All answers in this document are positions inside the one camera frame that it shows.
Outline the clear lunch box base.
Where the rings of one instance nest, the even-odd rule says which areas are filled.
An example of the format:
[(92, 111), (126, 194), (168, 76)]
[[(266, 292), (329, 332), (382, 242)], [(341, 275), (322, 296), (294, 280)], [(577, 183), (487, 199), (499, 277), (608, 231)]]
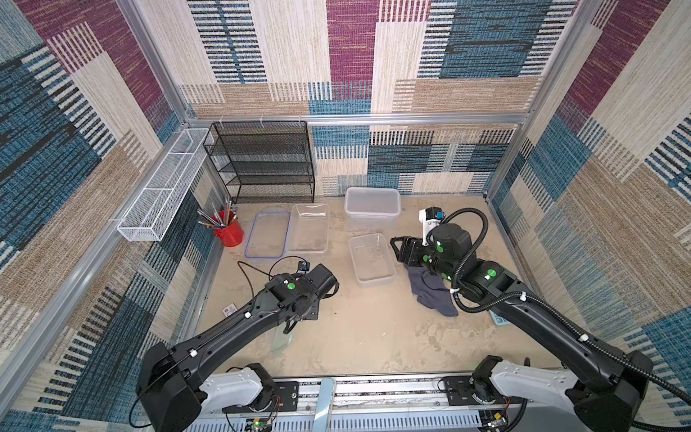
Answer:
[(396, 277), (396, 266), (390, 245), (381, 233), (352, 237), (348, 247), (356, 282), (362, 288), (390, 284)]

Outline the grey cleaning cloth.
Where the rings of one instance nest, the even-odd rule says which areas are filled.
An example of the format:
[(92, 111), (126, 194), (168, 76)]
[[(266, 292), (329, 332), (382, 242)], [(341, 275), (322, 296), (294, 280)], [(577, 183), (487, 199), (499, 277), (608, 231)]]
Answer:
[(417, 301), (430, 310), (436, 310), (445, 317), (457, 317), (451, 293), (438, 275), (432, 275), (423, 267), (406, 266), (411, 291)]

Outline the green-rimmed lunch box lid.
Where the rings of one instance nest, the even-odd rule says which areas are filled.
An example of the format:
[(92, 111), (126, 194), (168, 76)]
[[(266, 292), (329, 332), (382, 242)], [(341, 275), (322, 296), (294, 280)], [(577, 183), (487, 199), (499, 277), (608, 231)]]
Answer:
[(288, 321), (286, 324), (275, 330), (275, 336), (271, 345), (271, 354), (274, 357), (279, 357), (284, 354), (286, 349), (293, 341), (293, 330), (296, 327), (295, 320)]

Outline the blue-rimmed clear lid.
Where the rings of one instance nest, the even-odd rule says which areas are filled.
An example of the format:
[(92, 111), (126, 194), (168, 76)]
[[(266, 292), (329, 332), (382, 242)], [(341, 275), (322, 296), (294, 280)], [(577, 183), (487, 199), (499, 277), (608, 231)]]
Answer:
[(291, 215), (284, 209), (259, 212), (250, 230), (245, 257), (273, 259), (284, 255)]

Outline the blue-rimmed clear lunch box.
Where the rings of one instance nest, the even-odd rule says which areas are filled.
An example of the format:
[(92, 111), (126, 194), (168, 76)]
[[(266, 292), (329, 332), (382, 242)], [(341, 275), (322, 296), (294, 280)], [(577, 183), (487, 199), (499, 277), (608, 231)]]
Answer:
[(288, 255), (320, 255), (329, 248), (329, 206), (326, 203), (293, 205), (286, 236)]

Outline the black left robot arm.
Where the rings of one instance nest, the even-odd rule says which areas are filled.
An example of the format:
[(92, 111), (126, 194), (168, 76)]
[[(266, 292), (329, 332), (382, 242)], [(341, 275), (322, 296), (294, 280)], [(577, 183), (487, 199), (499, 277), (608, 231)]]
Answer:
[(149, 348), (136, 387), (136, 403), (149, 426), (185, 430), (211, 409), (212, 391), (204, 383), (218, 367), (266, 331), (284, 323), (288, 333), (309, 320), (310, 310), (338, 288), (338, 279), (322, 264), (306, 274), (274, 275), (252, 300), (210, 329), (174, 347), (159, 342)]

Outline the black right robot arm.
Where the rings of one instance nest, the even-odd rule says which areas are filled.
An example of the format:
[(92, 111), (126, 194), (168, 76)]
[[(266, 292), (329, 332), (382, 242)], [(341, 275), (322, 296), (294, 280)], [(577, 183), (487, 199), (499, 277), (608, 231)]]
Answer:
[(653, 374), (653, 363), (645, 354), (626, 353), (590, 335), (504, 266), (479, 259), (480, 243), (458, 225), (440, 224), (424, 238), (394, 237), (390, 245), (397, 261), (449, 282), (459, 309), (493, 311), (556, 356), (575, 376), (560, 398), (589, 429), (659, 431), (659, 425), (635, 419), (651, 383), (690, 402), (688, 393)]

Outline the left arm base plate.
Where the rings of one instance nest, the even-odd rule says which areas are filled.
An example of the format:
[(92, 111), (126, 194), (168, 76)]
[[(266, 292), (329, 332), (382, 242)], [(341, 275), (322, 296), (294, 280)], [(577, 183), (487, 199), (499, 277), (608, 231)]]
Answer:
[(257, 399), (249, 406), (228, 406), (222, 409), (224, 414), (269, 413), (277, 410), (295, 412), (298, 406), (300, 384), (298, 381), (278, 381), (267, 390), (262, 390)]

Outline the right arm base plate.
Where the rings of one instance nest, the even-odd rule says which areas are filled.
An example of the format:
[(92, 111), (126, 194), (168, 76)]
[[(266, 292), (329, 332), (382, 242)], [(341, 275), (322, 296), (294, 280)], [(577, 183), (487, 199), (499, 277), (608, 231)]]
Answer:
[(437, 382), (437, 389), (446, 395), (450, 406), (508, 404), (512, 407), (523, 402), (520, 397), (499, 393), (489, 379), (474, 379), (468, 374), (444, 376)]

